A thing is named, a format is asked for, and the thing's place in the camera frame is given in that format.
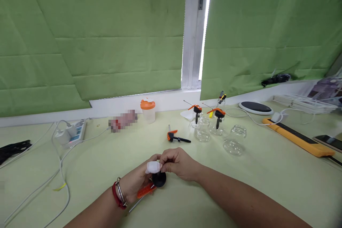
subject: green curtain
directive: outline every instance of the green curtain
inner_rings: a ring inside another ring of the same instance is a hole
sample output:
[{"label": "green curtain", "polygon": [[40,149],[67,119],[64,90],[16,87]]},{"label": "green curtain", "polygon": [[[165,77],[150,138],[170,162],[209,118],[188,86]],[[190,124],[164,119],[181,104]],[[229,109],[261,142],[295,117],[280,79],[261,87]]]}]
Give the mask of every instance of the green curtain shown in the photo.
[{"label": "green curtain", "polygon": [[82,100],[181,87],[185,0],[37,1]]},{"label": "green curtain", "polygon": [[36,0],[0,0],[0,117],[90,108]]},{"label": "green curtain", "polygon": [[184,10],[185,0],[0,0],[0,116],[180,88]]},{"label": "green curtain", "polygon": [[322,78],[342,50],[342,0],[210,0],[201,100]]}]

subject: power strip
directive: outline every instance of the power strip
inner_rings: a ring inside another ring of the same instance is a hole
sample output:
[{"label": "power strip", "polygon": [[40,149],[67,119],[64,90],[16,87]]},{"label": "power strip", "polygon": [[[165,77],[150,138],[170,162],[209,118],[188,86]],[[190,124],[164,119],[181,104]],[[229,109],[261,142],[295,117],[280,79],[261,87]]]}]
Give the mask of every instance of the power strip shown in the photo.
[{"label": "power strip", "polygon": [[84,131],[86,129],[86,122],[85,121],[82,122],[81,124],[80,124],[80,122],[71,123],[71,125],[75,126],[75,128],[77,130],[77,134],[75,136],[71,137],[67,144],[62,145],[62,147],[64,149],[72,148],[79,141],[82,141],[83,137],[84,137]]},{"label": "power strip", "polygon": [[273,124],[275,122],[268,118],[263,119],[263,123],[270,124],[268,126],[269,128],[286,137],[287,139],[316,157],[333,156],[335,154],[335,152],[327,146],[315,142],[314,140],[306,137],[296,130],[293,130],[292,128],[289,128],[288,126],[285,126],[282,123]]}]

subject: plastic shaker bottle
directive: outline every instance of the plastic shaker bottle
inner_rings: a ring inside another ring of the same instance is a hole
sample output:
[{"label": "plastic shaker bottle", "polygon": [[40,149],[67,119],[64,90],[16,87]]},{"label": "plastic shaker bottle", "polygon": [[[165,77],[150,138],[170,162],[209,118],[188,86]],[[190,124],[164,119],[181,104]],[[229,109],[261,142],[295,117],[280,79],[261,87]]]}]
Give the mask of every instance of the plastic shaker bottle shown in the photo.
[{"label": "plastic shaker bottle", "polygon": [[141,100],[140,108],[144,115],[144,119],[148,124],[153,123],[156,120],[156,103],[152,99],[145,98]]}]

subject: window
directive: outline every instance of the window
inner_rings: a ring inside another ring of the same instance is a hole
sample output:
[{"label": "window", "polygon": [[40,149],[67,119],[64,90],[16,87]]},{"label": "window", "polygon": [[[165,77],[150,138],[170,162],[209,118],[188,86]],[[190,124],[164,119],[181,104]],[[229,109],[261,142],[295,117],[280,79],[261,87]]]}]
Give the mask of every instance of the window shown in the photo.
[{"label": "window", "polygon": [[209,1],[202,0],[199,10],[200,0],[185,0],[182,89],[201,88]]}]

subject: hand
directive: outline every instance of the hand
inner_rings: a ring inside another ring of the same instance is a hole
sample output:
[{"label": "hand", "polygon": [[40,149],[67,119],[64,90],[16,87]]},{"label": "hand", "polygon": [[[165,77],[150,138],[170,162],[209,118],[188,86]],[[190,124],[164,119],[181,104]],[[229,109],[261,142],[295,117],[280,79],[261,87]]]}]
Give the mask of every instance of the hand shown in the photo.
[{"label": "hand", "polygon": [[128,204],[135,202],[138,191],[144,188],[150,182],[152,174],[145,173],[147,169],[147,162],[157,161],[160,159],[160,156],[160,154],[153,155],[140,166],[133,169],[127,175],[120,179],[121,192]]},{"label": "hand", "polygon": [[163,152],[160,161],[161,172],[175,173],[185,181],[197,181],[201,164],[190,157],[182,148],[168,149]]}]

